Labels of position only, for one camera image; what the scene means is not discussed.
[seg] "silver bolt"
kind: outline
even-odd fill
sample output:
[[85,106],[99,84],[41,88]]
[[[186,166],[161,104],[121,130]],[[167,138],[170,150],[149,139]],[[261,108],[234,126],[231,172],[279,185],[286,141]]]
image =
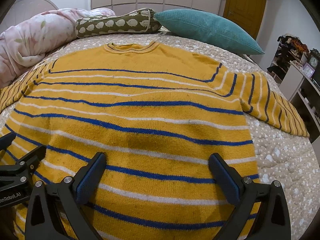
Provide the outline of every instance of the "silver bolt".
[[277,180],[275,180],[273,182],[273,184],[275,184],[276,187],[280,187],[281,186],[281,183],[279,181],[277,181]]
[[42,185],[42,181],[41,180],[38,180],[37,182],[36,182],[36,187],[40,187]]
[[64,183],[70,183],[72,181],[72,178],[71,177],[65,177],[64,179],[63,179],[63,182]]
[[252,179],[249,178],[249,177],[244,177],[243,178],[243,181],[246,183],[246,184],[250,184],[252,182]]

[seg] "beige polka dot bedspread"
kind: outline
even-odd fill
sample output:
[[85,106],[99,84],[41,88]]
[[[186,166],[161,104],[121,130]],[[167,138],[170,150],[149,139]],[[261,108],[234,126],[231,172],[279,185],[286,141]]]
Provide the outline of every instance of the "beige polka dot bedspread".
[[[272,77],[256,64],[215,46],[175,37],[167,32],[88,37],[71,42],[51,54],[49,58],[55,60],[77,50],[94,48],[110,42],[147,45],[152,40],[207,55],[222,62],[234,72],[261,71],[268,79],[271,90],[280,93]],[[14,107],[15,105],[11,105],[1,113],[1,129]],[[249,115],[246,115],[246,119],[255,145],[260,181],[271,183],[277,179],[281,182],[290,213],[292,240],[299,239],[320,207],[320,169],[313,148],[308,138],[282,132]]]

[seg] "green hedgehog print pillow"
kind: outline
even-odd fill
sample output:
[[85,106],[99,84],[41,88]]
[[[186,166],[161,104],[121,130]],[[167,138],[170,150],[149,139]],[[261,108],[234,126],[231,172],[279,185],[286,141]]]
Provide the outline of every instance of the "green hedgehog print pillow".
[[94,16],[77,20],[76,35],[84,38],[111,33],[153,33],[161,24],[153,17],[154,10],[143,8],[122,16]]

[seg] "brown door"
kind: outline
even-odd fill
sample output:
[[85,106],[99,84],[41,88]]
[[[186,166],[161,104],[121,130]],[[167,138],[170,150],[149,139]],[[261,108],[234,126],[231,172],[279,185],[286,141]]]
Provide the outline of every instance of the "brown door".
[[223,17],[238,24],[256,39],[265,6],[266,0],[227,0]]

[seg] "yellow sweater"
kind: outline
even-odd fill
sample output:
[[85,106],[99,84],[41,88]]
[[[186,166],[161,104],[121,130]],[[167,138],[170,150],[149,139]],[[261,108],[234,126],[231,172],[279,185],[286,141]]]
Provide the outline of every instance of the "yellow sweater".
[[[1,90],[1,110],[18,100],[2,130],[17,134],[4,164],[46,145],[34,181],[52,183],[106,153],[97,193],[84,206],[104,239],[212,239],[233,206],[212,179],[210,154],[258,180],[243,112],[308,136],[261,73],[234,74],[209,57],[155,42],[107,44],[44,64]],[[15,208],[24,239],[27,210]]]

